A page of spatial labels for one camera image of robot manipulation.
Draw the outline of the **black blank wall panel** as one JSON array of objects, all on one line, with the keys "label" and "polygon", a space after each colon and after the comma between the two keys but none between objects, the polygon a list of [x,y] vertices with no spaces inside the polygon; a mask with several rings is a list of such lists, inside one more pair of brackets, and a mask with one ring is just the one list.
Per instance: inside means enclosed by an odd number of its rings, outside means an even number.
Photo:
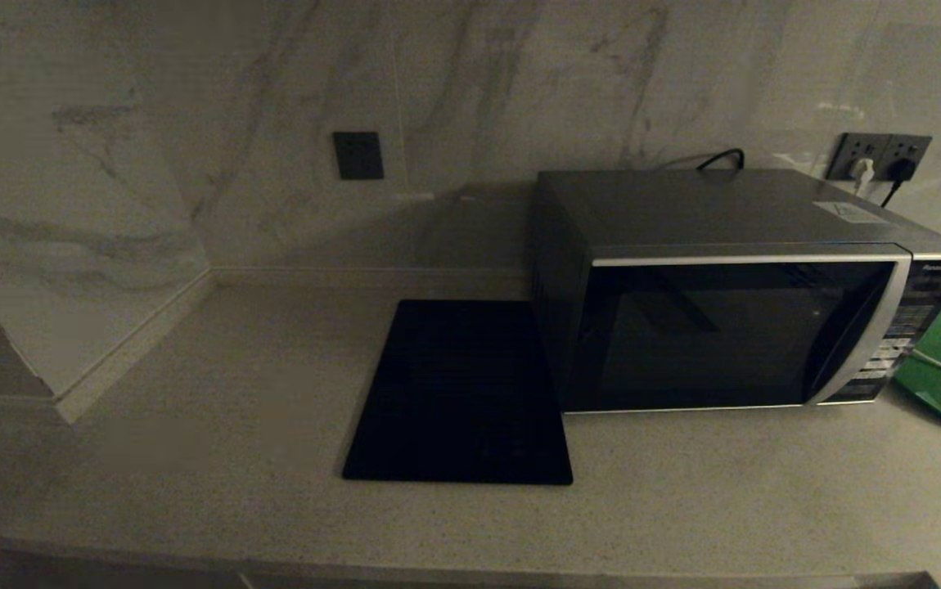
[{"label": "black blank wall panel", "polygon": [[374,182],[385,178],[380,134],[333,132],[337,172],[344,182]]}]

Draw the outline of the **black power plug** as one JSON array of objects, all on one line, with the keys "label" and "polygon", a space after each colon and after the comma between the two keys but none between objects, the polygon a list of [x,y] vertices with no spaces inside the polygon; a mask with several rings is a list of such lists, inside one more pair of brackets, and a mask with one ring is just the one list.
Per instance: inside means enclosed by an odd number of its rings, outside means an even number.
[{"label": "black power plug", "polygon": [[893,200],[897,191],[916,174],[916,169],[918,169],[918,164],[915,160],[911,160],[911,158],[898,158],[889,166],[887,172],[889,172],[889,181],[892,182],[892,186],[889,189],[889,193],[887,193],[886,197],[882,200],[881,208],[887,208],[887,205]]}]

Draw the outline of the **black glass induction cooktop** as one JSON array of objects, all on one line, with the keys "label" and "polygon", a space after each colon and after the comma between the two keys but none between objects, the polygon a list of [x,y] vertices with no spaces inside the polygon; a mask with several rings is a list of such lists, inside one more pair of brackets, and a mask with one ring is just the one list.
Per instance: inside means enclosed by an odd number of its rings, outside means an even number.
[{"label": "black glass induction cooktop", "polygon": [[342,475],[571,485],[559,399],[530,304],[400,301]]}]

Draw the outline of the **grey double wall outlet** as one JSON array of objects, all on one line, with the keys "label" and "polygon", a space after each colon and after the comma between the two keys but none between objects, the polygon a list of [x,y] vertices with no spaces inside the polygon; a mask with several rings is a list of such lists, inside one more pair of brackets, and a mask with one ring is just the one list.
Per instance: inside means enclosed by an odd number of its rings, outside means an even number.
[{"label": "grey double wall outlet", "polygon": [[889,182],[887,169],[898,158],[911,158],[920,167],[932,137],[919,135],[844,132],[834,149],[823,176],[829,182],[849,182],[849,168],[856,158],[873,158],[876,175],[873,182]]}]

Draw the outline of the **silver microwave oven body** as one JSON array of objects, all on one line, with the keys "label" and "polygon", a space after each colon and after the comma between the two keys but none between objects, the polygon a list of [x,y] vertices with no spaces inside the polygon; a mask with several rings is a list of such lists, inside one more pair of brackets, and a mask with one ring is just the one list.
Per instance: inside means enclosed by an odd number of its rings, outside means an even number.
[{"label": "silver microwave oven body", "polygon": [[[887,224],[845,223],[814,201],[852,202]],[[793,170],[539,173],[528,251],[535,320],[561,410],[593,262],[818,253],[842,245],[900,247],[912,256],[911,271],[871,360],[832,398],[800,407],[878,398],[941,312],[941,234]]]}]

